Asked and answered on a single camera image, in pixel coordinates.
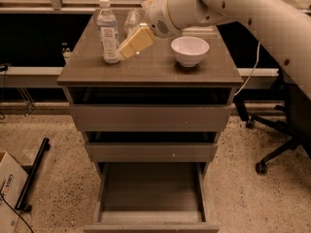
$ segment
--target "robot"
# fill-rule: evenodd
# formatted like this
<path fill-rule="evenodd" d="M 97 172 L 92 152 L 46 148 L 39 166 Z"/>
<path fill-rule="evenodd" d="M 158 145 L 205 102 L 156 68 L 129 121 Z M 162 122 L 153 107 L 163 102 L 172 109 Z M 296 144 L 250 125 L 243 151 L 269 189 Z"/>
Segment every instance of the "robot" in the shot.
<path fill-rule="evenodd" d="M 153 0 L 146 21 L 159 38 L 239 21 L 311 99 L 311 17 L 282 0 Z"/>

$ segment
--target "cabinet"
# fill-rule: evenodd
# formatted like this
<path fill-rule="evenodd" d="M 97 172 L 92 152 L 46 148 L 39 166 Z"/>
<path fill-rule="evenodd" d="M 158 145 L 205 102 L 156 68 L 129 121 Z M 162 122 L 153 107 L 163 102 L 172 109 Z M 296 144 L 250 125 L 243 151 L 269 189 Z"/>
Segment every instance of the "cabinet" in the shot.
<path fill-rule="evenodd" d="M 115 10 L 120 25 L 126 13 Z M 108 65 L 95 19 L 57 80 L 102 182 L 85 232 L 217 232 L 202 181 L 242 83 L 217 28 L 193 69 L 175 61 L 172 39 Z"/>

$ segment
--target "concrete floor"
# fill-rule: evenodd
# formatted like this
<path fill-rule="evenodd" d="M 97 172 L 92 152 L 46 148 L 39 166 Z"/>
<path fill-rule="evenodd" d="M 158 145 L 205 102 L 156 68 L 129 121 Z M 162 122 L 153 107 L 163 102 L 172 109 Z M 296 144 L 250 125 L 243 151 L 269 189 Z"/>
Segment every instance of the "concrete floor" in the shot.
<path fill-rule="evenodd" d="M 83 232 L 92 224 L 100 179 L 72 118 L 10 115 L 0 120 L 0 151 L 22 164 L 32 163 L 44 137 L 51 149 L 29 194 L 32 212 L 22 216 L 36 233 Z M 255 172 L 255 163 L 287 139 L 260 123 L 250 130 L 239 117 L 229 119 L 204 179 L 209 218 L 221 233 L 311 232 L 311 159 L 303 149 L 279 156 L 265 176 Z M 24 232 L 30 231 L 20 220 L 16 233 Z"/>

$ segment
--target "small bottle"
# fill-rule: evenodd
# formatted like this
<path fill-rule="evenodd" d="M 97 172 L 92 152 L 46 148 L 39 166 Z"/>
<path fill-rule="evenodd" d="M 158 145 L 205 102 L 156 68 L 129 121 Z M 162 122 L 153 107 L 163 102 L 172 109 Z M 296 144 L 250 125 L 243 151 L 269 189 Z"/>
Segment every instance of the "small bottle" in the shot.
<path fill-rule="evenodd" d="M 123 30 L 126 35 L 130 35 L 130 33 L 139 27 L 140 23 L 140 13 L 138 10 L 132 10 L 127 14 L 127 18 L 124 23 Z"/>
<path fill-rule="evenodd" d="M 116 16 L 111 10 L 110 0 L 99 0 L 101 11 L 97 18 L 99 38 L 103 46 L 103 57 L 107 63 L 120 61 L 117 56 L 119 32 Z"/>

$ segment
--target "office chair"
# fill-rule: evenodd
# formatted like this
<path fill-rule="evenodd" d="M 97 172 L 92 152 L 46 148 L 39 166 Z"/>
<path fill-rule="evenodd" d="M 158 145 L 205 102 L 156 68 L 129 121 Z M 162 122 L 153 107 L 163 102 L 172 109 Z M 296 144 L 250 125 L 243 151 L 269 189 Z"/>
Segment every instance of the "office chair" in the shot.
<path fill-rule="evenodd" d="M 258 121 L 291 136 L 291 139 L 256 164 L 256 171 L 259 174 L 267 172 L 266 163 L 268 161 L 286 150 L 295 150 L 300 145 L 303 146 L 311 158 L 311 100 L 304 95 L 296 84 L 284 81 L 282 72 L 279 72 L 279 74 L 279 81 L 283 80 L 285 89 L 285 103 L 284 106 L 276 106 L 275 109 L 285 113 L 286 122 L 271 121 L 260 116 L 252 116 L 246 127 L 253 128 L 255 121 Z"/>

